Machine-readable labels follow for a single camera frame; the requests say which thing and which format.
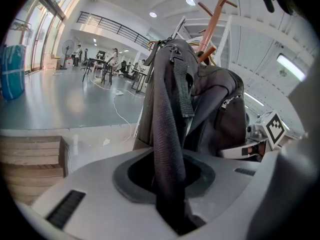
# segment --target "standing fan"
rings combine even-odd
[[[75,50],[75,43],[72,40],[67,40],[62,45],[62,53],[64,54],[64,62],[62,70],[66,70],[66,60],[67,58],[74,52]]]

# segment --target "railing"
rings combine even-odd
[[[149,40],[146,37],[111,19],[81,11],[76,22],[111,31],[148,49]]]

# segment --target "blue container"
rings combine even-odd
[[[7,100],[18,98],[25,90],[26,46],[12,45],[3,49],[1,58],[1,85],[3,97]]]

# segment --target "glass wall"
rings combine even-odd
[[[55,0],[65,12],[73,0]],[[25,45],[24,70],[42,68],[44,54],[51,54],[61,20],[51,13],[39,0],[28,0],[7,33],[7,46]]]
[[[38,1],[35,1],[37,5],[33,8],[33,11],[28,15],[28,23],[30,24],[30,30],[27,30],[23,34],[23,39],[21,44],[26,46],[25,59],[24,59],[24,70],[29,71],[32,69],[31,57],[33,52],[33,47],[36,44],[36,33],[39,24],[41,23],[41,18],[46,11],[46,8]]]
[[[42,21],[42,24],[41,24],[41,29],[38,32],[38,35],[35,40],[33,67],[32,67],[33,69],[38,69],[41,66],[42,53],[43,53],[46,35],[53,18],[54,16],[49,11],[45,13],[44,20]]]

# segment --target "black vent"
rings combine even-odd
[[[234,171],[236,173],[245,174],[245,175],[249,175],[249,176],[254,176],[256,173],[255,170],[249,170],[249,169],[244,169],[244,168],[237,168]]]
[[[85,195],[85,193],[71,190],[50,213],[46,220],[58,229],[62,229]]]

